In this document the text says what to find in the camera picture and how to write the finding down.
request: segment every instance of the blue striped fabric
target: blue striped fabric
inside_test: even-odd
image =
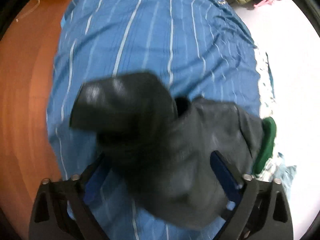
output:
[[[148,70],[173,97],[234,101],[259,115],[253,40],[224,0],[72,0],[62,24],[47,127],[63,179],[97,157],[95,134],[68,127],[85,81]],[[113,172],[90,208],[112,240],[212,239],[224,223],[191,231],[156,219]]]

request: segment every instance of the dark leather garment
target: dark leather garment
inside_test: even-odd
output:
[[[221,215],[228,201],[210,167],[211,152],[248,173],[263,137],[261,119],[235,103],[173,100],[150,73],[84,84],[70,126],[97,132],[98,145],[140,206],[196,230]]]

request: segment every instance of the white surface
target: white surface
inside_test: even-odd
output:
[[[269,55],[279,151],[297,165],[289,202],[297,240],[320,210],[320,38],[292,0],[235,11]]]

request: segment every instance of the metal screw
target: metal screw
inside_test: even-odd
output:
[[[281,179],[278,179],[278,178],[277,178],[277,179],[274,179],[273,181],[274,181],[276,184],[279,184],[279,185],[282,183]]]
[[[48,184],[49,182],[50,182],[50,179],[45,178],[45,179],[42,180],[41,183],[42,183],[43,185],[45,185],[45,184]]]
[[[71,180],[75,181],[75,180],[78,180],[80,179],[80,175],[79,174],[74,174],[71,176]]]
[[[252,176],[250,174],[244,174],[243,178],[244,180],[248,180],[248,181],[252,180]]]

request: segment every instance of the wooden floor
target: wooden floor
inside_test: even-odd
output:
[[[60,20],[70,1],[40,0],[0,41],[0,207],[22,239],[28,238],[41,179],[61,177],[47,140],[45,109]]]

